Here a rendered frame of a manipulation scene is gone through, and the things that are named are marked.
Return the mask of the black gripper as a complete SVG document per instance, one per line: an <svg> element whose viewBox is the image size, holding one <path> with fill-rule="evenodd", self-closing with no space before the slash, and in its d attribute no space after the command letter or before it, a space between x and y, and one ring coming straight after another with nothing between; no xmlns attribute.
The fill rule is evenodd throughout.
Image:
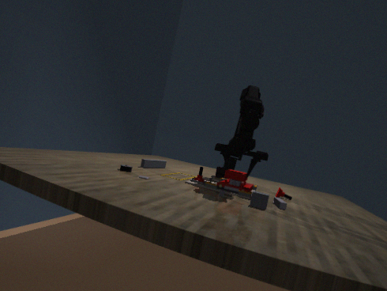
<svg viewBox="0 0 387 291"><path fill-rule="evenodd" d="M238 131L236 139L237 138L251 138L250 136L253 137L253 134ZM255 166L255 164L257 162L261 162L261 160L268 161L268 157L269 157L269 155L265 152L261 152L261 151L251 152L250 150L248 150L246 153L243 151L234 150L234 148L229 147L229 145L220 144L220 143L216 144L215 150L220 151L221 152L220 154L223 154L226 170L229 170L230 159L231 159L231 155L229 154L230 152L253 157L253 159L250 160L250 166L248 168L246 178L249 176L250 172L252 171L253 167Z"/></svg>

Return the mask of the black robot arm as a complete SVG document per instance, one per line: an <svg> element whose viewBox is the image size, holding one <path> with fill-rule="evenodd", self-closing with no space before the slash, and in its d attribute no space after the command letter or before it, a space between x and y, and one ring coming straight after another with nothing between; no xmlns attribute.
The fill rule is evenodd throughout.
<svg viewBox="0 0 387 291"><path fill-rule="evenodd" d="M260 88L257 86L248 85L246 89L242 90L240 96L240 117L235 131L235 136L229 141L228 146L234 150L247 152L255 147L255 139L251 138L237 138L238 131L253 133L259 125L259 119L264 115L264 105L260 100ZM229 153L231 156L229 170L235 170L237 160L242 159L242 154ZM235 158L238 157L238 158Z"/></svg>

